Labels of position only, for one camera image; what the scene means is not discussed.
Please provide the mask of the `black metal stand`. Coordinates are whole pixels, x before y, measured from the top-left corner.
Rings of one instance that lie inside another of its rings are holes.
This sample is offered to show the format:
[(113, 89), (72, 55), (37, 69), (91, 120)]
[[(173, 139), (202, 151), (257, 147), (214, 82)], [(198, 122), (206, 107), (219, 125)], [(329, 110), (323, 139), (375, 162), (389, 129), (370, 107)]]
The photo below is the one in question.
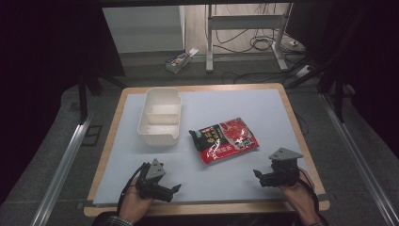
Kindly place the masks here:
[(79, 106), (80, 106), (80, 121), (79, 124), (83, 125), (88, 120), (88, 100), (87, 100), (87, 89), (90, 93), (99, 96), (103, 93), (103, 87), (100, 84), (99, 79), (110, 82), (111, 84), (119, 87), (120, 89), (126, 89), (127, 86), (120, 81), (118, 81), (113, 76), (108, 76), (101, 73), (98, 70), (91, 70), (85, 73), (81, 73), (79, 76)]
[(345, 83), (340, 73), (324, 73), (317, 85), (317, 90), (322, 94), (328, 94), (333, 89), (333, 112), (339, 122), (344, 122), (343, 118), (343, 98), (350, 97), (350, 94), (344, 93)]

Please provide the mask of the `white cabinet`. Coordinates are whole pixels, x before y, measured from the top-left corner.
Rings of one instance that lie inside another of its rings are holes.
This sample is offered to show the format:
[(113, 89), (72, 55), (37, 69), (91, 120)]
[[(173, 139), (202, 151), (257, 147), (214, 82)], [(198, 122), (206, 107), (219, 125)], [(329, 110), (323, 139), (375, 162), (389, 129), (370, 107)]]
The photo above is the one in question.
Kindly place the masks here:
[(184, 8), (103, 8), (120, 54), (184, 49)]

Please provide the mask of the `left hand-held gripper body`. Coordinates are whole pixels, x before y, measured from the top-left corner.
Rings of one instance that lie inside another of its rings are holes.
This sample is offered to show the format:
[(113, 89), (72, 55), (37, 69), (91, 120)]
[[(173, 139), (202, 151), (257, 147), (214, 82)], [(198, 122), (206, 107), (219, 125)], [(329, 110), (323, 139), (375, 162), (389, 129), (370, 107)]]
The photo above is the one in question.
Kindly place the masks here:
[(156, 158), (151, 163), (144, 163), (140, 170), (138, 178), (136, 179), (136, 189), (139, 196), (143, 199), (151, 198), (162, 201), (162, 195), (167, 193), (163, 187), (159, 185), (159, 181), (166, 174), (163, 164)]

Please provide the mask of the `white metal desk frame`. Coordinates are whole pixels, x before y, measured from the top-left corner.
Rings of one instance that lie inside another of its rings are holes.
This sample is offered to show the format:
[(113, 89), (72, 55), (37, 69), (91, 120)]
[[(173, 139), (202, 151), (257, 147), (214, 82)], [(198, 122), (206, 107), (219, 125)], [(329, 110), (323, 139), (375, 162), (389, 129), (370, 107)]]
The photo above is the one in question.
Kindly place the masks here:
[(206, 50), (206, 72), (214, 70), (213, 54), (213, 31), (216, 30), (237, 30), (237, 29), (277, 29), (279, 31), (271, 47), (279, 68), (285, 72), (288, 66), (282, 56), (280, 45), (284, 34), (292, 3), (289, 3), (281, 15), (239, 15), (239, 16), (214, 16), (212, 6), (208, 6), (206, 30), (208, 32)]

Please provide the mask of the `person's left hand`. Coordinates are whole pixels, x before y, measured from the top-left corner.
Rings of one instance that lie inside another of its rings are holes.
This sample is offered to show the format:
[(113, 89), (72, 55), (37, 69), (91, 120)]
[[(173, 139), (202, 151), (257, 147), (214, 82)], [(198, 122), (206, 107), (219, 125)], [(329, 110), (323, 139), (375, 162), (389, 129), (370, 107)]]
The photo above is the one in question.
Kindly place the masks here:
[(139, 222), (148, 212), (153, 203), (153, 199), (143, 199), (139, 196), (136, 189), (136, 178), (133, 179), (120, 206), (119, 217), (131, 224)]

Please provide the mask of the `aluminium rail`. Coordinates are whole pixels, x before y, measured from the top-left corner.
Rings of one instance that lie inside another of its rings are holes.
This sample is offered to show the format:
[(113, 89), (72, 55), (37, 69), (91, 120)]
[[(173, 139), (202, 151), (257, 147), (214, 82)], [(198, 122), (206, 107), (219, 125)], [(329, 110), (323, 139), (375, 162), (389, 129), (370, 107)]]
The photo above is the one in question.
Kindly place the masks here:
[(29, 226), (46, 226), (92, 118), (93, 114), (89, 113), (86, 118), (76, 126), (69, 145), (60, 160), (53, 179)]
[(376, 180), (375, 175), (372, 173), (345, 123), (341, 122), (336, 116), (332, 101), (326, 94), (320, 94), (319, 97), (387, 226), (399, 226), (399, 215), (394, 210), (391, 200), (382, 185)]

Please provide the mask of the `person's right hand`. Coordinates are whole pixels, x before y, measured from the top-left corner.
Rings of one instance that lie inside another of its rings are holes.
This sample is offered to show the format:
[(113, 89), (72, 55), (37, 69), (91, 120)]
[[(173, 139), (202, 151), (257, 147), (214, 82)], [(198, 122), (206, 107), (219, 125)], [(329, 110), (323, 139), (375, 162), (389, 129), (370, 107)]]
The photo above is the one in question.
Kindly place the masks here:
[(303, 217), (317, 215), (314, 200), (307, 189), (308, 186), (314, 187), (314, 183), (303, 169), (300, 169), (299, 178), (306, 184), (305, 186), (296, 183), (294, 186), (280, 186), (279, 189), (298, 215)]

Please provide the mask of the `white plastic container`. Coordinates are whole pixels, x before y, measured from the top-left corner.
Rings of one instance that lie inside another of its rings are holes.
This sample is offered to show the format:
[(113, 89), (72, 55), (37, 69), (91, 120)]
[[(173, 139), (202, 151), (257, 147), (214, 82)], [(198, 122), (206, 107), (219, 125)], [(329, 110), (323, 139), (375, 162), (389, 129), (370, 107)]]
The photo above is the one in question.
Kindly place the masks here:
[(179, 141), (182, 98), (175, 88), (152, 88), (146, 93), (137, 132), (153, 147)]

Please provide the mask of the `red and black food packet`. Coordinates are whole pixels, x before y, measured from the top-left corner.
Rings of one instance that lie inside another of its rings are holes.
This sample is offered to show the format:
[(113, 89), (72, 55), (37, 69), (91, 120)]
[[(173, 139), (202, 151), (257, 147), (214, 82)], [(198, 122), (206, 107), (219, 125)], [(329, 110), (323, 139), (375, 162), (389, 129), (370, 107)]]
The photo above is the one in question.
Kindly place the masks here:
[(190, 130), (189, 134), (204, 164), (259, 147), (258, 140), (241, 118)]

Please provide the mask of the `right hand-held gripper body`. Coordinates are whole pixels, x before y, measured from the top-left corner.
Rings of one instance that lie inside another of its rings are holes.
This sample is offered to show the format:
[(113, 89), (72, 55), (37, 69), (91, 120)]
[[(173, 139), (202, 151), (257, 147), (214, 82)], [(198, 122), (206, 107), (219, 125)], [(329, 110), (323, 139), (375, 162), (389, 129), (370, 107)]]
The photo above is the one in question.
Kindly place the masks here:
[(269, 186), (293, 186), (299, 178), (297, 160), (302, 157), (301, 153), (282, 147), (272, 153), (269, 159), (273, 171), (265, 178)]

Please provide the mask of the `small printed cardboard box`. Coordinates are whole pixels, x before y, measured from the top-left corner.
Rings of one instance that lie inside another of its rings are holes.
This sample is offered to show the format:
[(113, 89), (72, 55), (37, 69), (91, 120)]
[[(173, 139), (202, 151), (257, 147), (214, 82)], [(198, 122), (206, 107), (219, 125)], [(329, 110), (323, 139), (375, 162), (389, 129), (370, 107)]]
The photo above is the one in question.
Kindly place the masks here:
[(191, 48), (189, 52), (183, 52), (166, 61), (166, 70), (172, 73), (178, 73), (198, 52), (197, 48)]

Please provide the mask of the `black floor plate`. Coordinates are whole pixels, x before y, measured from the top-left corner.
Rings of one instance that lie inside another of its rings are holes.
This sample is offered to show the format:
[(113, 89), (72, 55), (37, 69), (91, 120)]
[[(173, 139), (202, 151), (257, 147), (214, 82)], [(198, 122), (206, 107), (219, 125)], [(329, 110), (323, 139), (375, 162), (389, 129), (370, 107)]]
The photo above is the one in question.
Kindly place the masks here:
[(99, 141), (103, 127), (101, 125), (90, 125), (82, 141), (83, 147), (95, 147)]

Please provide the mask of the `light blue table mat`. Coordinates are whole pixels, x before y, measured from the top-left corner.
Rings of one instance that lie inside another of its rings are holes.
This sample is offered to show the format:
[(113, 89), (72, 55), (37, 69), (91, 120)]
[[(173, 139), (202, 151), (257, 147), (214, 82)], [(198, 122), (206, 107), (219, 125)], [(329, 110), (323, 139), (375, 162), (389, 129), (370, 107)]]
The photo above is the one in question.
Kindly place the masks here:
[[(287, 111), (276, 89), (193, 91), (181, 94), (183, 106), (179, 142), (151, 147), (137, 132), (143, 94), (130, 94), (94, 203), (115, 204), (127, 181), (144, 162), (164, 164), (162, 186), (181, 188), (174, 202), (229, 202), (280, 199), (276, 187), (263, 187), (253, 171), (271, 171), (269, 155), (283, 147), (300, 152)], [(259, 142), (257, 149), (208, 165), (202, 163), (191, 130), (241, 118)]]

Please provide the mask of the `white power strip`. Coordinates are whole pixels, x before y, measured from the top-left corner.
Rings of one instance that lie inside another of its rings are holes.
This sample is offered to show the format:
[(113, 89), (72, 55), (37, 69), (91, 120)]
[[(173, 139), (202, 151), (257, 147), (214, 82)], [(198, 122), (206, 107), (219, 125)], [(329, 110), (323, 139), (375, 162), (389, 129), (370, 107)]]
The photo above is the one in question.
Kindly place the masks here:
[(309, 72), (312, 71), (312, 70), (313, 70), (313, 66), (311, 66), (311, 65), (305, 65), (302, 69), (300, 69), (300, 70), (295, 74), (295, 76), (298, 77), (298, 78), (300, 78), (300, 77), (306, 75), (307, 73), (309, 73)]

